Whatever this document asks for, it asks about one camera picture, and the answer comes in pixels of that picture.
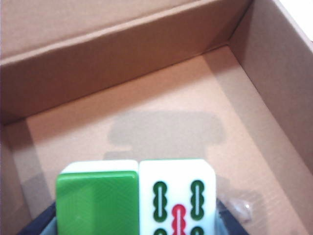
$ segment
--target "cardboard box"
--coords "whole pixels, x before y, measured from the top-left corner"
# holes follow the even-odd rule
[[[249,233],[313,233],[313,45],[278,0],[3,1],[1,22],[3,234],[70,162],[185,157]]]

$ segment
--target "white surface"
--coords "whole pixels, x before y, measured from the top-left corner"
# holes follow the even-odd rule
[[[103,171],[135,171],[138,172],[138,162],[135,160],[86,161],[74,162],[68,165],[61,174],[77,172]]]
[[[313,0],[280,0],[280,2],[313,41]]]
[[[190,186],[194,180],[204,183],[204,216],[195,221],[190,216],[192,209],[190,199],[192,192]],[[153,186],[162,181],[167,185],[165,210],[167,217],[164,222],[155,222],[153,199],[155,194]],[[200,226],[204,234],[214,234],[214,215],[216,204],[216,177],[212,167],[202,159],[193,160],[159,160],[143,161],[139,164],[139,206],[140,206],[140,234],[152,235],[163,228],[168,235],[173,234],[172,209],[176,204],[182,204],[186,208],[186,227],[184,232],[189,235],[192,228]]]

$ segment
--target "white mahjong tile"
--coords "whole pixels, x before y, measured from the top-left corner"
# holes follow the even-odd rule
[[[214,234],[216,177],[202,159],[139,164],[141,235]]]

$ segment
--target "cardboard wall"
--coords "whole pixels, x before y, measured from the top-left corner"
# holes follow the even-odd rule
[[[223,44],[249,2],[197,1],[4,58],[2,122],[27,117]]]
[[[31,221],[13,154],[1,126],[1,234],[14,235]]]
[[[230,39],[230,48],[312,173],[313,43],[279,1],[257,0]],[[302,172],[291,174],[294,165],[285,161],[271,168],[281,172],[277,177],[286,195],[313,233],[312,203],[305,188],[296,189],[305,179],[298,178]]]

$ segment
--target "mahjong tile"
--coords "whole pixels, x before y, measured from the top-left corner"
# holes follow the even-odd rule
[[[56,209],[60,235],[138,235],[138,163],[70,164],[58,176]]]
[[[216,177],[201,159],[139,164],[141,235],[212,235]]]

